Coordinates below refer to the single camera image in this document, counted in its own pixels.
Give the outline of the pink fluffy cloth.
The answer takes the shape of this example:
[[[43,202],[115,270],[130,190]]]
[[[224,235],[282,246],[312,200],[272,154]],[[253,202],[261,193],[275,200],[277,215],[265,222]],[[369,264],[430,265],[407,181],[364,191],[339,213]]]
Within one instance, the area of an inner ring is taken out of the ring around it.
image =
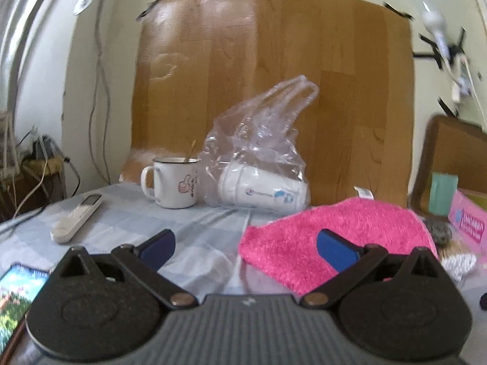
[[[412,211],[392,203],[358,197],[250,226],[239,242],[239,255],[292,292],[303,295],[333,278],[337,271],[317,251],[323,229],[359,246],[378,244],[391,254],[408,255],[425,246],[437,255],[428,229]]]

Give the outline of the cotton swabs bag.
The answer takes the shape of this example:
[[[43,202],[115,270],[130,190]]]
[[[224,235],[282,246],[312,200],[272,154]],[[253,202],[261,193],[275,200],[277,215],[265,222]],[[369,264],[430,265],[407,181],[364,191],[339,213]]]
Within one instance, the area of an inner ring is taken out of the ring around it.
[[[458,240],[449,241],[437,251],[441,265],[456,283],[462,281],[476,266],[477,256]]]

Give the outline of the checked blue grey tablecloth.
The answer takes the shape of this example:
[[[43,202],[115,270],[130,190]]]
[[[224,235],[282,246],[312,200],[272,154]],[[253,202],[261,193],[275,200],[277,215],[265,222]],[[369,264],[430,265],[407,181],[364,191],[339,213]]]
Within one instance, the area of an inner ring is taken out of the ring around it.
[[[79,198],[1,227],[1,268],[50,272],[1,356],[4,364],[483,364],[486,281],[455,284],[425,246],[371,273],[339,273],[298,295],[239,255],[250,226],[279,217],[168,210],[135,185],[104,188],[102,206],[66,245],[50,238]],[[164,229],[176,249],[159,270],[131,271],[110,252]]]

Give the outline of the white enamel mug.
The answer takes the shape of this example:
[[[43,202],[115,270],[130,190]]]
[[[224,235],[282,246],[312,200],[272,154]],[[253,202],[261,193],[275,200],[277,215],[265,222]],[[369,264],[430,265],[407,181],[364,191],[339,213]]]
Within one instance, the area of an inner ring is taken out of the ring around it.
[[[149,200],[161,208],[183,209],[196,204],[197,158],[156,157],[140,174],[140,186]]]

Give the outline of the white remote control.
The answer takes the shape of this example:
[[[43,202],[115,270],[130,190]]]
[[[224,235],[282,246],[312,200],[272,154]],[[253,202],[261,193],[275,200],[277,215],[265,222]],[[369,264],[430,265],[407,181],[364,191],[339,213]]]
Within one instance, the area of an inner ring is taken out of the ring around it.
[[[51,240],[59,245],[69,243],[101,204],[101,194],[89,194],[70,214],[57,222],[50,232]]]

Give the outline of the white paper cups stack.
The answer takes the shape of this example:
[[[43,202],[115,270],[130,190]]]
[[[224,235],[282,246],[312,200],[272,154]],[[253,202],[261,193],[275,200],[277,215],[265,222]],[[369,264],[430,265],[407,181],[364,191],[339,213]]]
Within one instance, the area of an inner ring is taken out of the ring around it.
[[[231,162],[219,177],[218,195],[228,205],[295,214],[307,207],[309,187],[301,180]]]

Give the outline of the wooden stick in mug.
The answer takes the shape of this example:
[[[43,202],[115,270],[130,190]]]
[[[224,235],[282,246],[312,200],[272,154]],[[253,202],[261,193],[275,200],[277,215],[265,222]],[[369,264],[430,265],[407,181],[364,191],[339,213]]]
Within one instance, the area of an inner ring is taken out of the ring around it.
[[[184,159],[184,163],[187,163],[189,162],[190,158],[191,158],[191,154],[193,153],[194,149],[196,147],[196,140],[193,140],[191,142],[191,147],[190,147],[190,150],[187,152],[186,156],[185,156],[185,159]]]

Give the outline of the teal paper card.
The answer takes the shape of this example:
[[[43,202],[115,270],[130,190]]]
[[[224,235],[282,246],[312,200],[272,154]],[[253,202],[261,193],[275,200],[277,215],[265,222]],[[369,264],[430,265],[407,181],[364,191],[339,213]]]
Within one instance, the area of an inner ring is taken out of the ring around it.
[[[428,211],[431,214],[446,217],[450,212],[457,185],[458,176],[434,172],[429,194]]]

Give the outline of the clear plastic bag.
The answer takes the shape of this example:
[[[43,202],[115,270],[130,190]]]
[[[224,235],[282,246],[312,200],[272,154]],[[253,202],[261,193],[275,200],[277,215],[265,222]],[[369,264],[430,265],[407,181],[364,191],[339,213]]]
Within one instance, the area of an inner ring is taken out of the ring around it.
[[[214,207],[245,208],[219,199],[219,177],[231,162],[256,166],[304,181],[305,161],[296,149],[294,123],[320,93],[307,77],[279,82],[215,118],[200,153],[201,196]]]

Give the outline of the pink macaron box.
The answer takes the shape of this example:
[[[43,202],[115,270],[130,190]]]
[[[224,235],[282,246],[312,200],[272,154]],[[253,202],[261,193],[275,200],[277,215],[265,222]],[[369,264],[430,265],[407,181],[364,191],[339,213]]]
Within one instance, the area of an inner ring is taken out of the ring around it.
[[[457,189],[448,214],[449,221],[483,269],[486,269],[486,200],[486,193]]]

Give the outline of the smartphone with lit screen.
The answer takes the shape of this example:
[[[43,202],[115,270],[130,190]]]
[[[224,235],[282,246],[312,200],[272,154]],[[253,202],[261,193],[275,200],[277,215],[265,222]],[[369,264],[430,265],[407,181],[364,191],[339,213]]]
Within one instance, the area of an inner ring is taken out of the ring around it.
[[[1,276],[1,355],[49,276],[49,271],[21,263],[13,263]]]

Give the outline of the brown mesh chair back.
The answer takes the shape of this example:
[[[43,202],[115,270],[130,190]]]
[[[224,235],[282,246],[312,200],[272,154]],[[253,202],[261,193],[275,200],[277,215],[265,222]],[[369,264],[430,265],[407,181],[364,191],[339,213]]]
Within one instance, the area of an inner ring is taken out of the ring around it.
[[[486,133],[479,126],[456,118],[435,115],[428,121],[419,169],[408,206],[429,217],[429,193],[433,173],[458,177],[458,186],[486,192]]]

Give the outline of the white power strip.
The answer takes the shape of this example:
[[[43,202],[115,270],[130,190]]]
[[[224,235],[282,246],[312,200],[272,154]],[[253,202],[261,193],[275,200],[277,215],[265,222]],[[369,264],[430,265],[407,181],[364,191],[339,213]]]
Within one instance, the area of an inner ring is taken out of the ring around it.
[[[468,59],[464,54],[457,54],[453,58],[451,72],[454,77],[451,87],[451,99],[454,103],[460,104],[465,98],[472,96],[471,80],[468,74]]]

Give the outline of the white light bulb lamp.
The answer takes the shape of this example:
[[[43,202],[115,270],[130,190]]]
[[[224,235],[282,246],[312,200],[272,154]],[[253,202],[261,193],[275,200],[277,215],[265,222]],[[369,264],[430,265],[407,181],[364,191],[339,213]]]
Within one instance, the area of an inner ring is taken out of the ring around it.
[[[449,60],[450,51],[447,43],[447,23],[445,16],[431,4],[422,1],[420,17],[425,29],[433,36],[440,56],[445,60]]]

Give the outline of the round white wall fixture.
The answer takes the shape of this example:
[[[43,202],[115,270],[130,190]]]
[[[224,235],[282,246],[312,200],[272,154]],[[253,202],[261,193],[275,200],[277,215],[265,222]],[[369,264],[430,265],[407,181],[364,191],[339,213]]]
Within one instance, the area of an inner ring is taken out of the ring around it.
[[[93,0],[78,0],[73,8],[73,15],[78,16],[84,12],[91,4]]]

